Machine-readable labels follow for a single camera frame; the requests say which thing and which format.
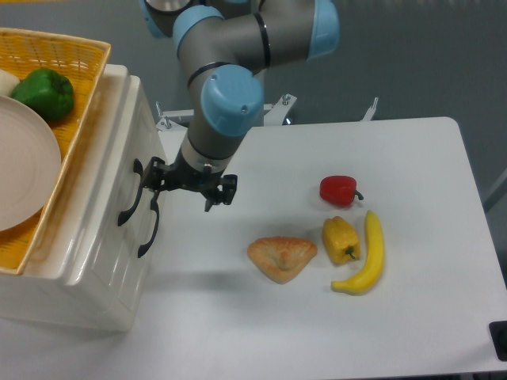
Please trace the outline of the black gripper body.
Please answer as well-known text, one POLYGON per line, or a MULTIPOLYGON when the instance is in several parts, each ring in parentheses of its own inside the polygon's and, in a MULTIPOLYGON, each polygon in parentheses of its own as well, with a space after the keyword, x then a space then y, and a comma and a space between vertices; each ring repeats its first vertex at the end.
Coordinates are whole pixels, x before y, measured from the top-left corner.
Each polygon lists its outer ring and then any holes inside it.
POLYGON ((165 177, 165 190, 183 189, 210 198, 217 192, 222 174, 222 171, 212 173, 210 169, 201 172, 194 169, 182 156, 177 156, 165 177))

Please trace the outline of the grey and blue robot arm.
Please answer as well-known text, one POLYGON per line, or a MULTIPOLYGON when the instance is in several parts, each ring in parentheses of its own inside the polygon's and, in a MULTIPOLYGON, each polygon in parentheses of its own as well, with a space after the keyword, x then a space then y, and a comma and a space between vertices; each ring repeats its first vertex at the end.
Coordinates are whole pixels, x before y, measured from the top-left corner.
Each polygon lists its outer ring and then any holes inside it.
POLYGON ((262 121, 258 75, 270 67, 333 52, 340 26, 331 1, 142 1, 156 36, 173 41, 193 103, 175 161, 136 162, 140 187, 154 194, 199 192, 206 207, 230 204, 237 178, 226 174, 248 130, 262 121))

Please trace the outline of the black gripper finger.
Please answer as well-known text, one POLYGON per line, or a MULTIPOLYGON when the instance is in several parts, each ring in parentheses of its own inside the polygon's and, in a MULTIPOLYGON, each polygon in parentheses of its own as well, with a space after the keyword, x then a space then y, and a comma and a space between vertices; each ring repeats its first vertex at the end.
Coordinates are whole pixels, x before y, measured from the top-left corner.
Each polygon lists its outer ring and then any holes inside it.
POLYGON ((171 166, 159 157, 152 157, 143 172, 143 187, 153 193, 151 205, 157 205, 160 193, 171 190, 171 166))
POLYGON ((212 207, 220 204, 230 205, 237 191, 238 176, 235 174, 227 174, 220 177, 215 187, 207 189, 203 192, 206 199, 204 211, 209 212, 212 207))

